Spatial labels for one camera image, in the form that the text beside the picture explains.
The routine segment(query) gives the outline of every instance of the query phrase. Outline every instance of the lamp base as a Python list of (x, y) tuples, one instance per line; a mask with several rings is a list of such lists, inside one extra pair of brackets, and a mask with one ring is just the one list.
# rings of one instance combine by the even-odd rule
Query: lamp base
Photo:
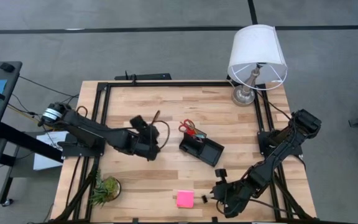
[(231, 95), (231, 100), (237, 106), (248, 106), (255, 99), (254, 91), (245, 92), (243, 87), (243, 85), (236, 86)]

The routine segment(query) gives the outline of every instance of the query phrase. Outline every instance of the wooden tabletop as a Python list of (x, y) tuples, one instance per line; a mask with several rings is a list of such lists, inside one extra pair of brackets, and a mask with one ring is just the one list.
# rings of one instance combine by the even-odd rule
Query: wooden tabletop
[[(97, 83), (83, 82), (78, 100), (78, 106), (87, 107), (89, 118)], [(106, 146), (99, 168), (103, 177), (111, 175), (121, 182), (122, 192), (119, 198), (106, 203), (104, 207), (94, 207), (91, 222), (131, 222), (132, 218), (139, 218), (140, 222), (210, 222), (211, 217), (218, 217), (220, 222), (274, 220), (271, 208), (254, 202), (249, 202), (238, 217), (230, 219), (226, 219), (216, 210), (215, 200), (209, 199), (206, 204), (202, 202), (201, 196), (208, 195), (214, 183), (219, 180), (215, 177), (215, 169), (227, 169), (227, 180), (234, 181), (251, 165), (264, 159), (259, 154), (256, 138), (259, 127), (255, 108), (253, 105), (244, 108), (236, 106), (231, 101), (231, 93), (231, 86), (114, 87), (111, 90), (106, 121), (109, 127), (130, 126), (129, 120), (138, 114), (150, 122), (156, 111), (160, 110), (160, 119), (170, 125), (171, 134), (168, 144), (157, 155), (156, 160), (150, 162), (141, 157), (119, 153), (111, 146)], [(282, 86), (267, 93), (269, 101), (290, 113)], [(260, 103), (267, 127), (262, 99)], [(98, 121), (102, 107), (103, 104), (100, 103)], [(282, 129), (287, 126), (288, 120), (284, 115), (272, 107), (271, 110), (275, 127)], [(178, 131), (178, 126), (180, 121), (187, 118), (194, 121), (198, 129), (206, 132), (208, 138), (225, 147), (215, 168), (179, 150), (178, 145), (183, 134)], [(160, 131), (159, 142), (164, 142), (167, 128), (163, 124), (156, 126)], [(75, 162), (76, 158), (69, 158), (63, 164), (51, 218), (59, 216), (65, 208)], [(78, 188), (81, 164), (82, 161), (78, 166), (71, 197)], [(289, 191), (307, 213), (315, 216), (303, 165), (290, 156), (283, 162), (283, 167)], [(177, 208), (178, 190), (194, 190), (193, 208)], [(278, 189), (277, 192), (281, 208), (284, 208), (282, 195)], [(81, 204), (80, 218), (85, 215), (87, 196), (86, 192)], [(269, 188), (259, 200), (272, 204)]]

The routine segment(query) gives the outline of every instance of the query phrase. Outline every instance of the table lamp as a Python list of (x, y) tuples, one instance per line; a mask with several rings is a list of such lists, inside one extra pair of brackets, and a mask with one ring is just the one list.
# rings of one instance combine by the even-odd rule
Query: table lamp
[[(241, 85), (235, 87), (232, 101), (247, 106), (255, 99), (253, 90), (272, 90), (287, 77), (287, 65), (274, 27), (253, 25), (239, 30), (234, 36), (227, 73)], [(255, 85), (275, 82), (272, 88)]]

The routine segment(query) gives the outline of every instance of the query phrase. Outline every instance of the green plant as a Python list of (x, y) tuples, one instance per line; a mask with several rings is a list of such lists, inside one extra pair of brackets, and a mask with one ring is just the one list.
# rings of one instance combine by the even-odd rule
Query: green plant
[(93, 195), (89, 199), (92, 205), (104, 205), (115, 199), (120, 191), (119, 182), (114, 177), (102, 180), (100, 170), (96, 174), (96, 186)]

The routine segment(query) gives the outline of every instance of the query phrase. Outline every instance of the robotic arm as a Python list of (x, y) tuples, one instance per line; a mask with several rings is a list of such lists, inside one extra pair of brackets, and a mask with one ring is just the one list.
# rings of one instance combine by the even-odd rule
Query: robotic arm
[(251, 197), (262, 195), (272, 181), (275, 168), (306, 139), (314, 138), (320, 126), (321, 121), (306, 110), (297, 111), (285, 129), (274, 131), (265, 139), (265, 144), (274, 148), (268, 158), (251, 166), (239, 180), (227, 183), (226, 170), (215, 170), (221, 181), (216, 182), (211, 193), (217, 203), (224, 205), (221, 213), (226, 218), (236, 217), (246, 208)]
[(69, 105), (51, 103), (42, 115), (38, 126), (47, 126), (64, 129), (74, 139), (73, 142), (58, 142), (67, 151), (104, 149), (105, 143), (127, 155), (137, 155), (153, 161), (160, 152), (157, 146), (159, 132), (152, 124), (147, 124), (138, 115), (130, 120), (132, 128), (109, 128), (105, 125), (81, 116), (72, 110)]

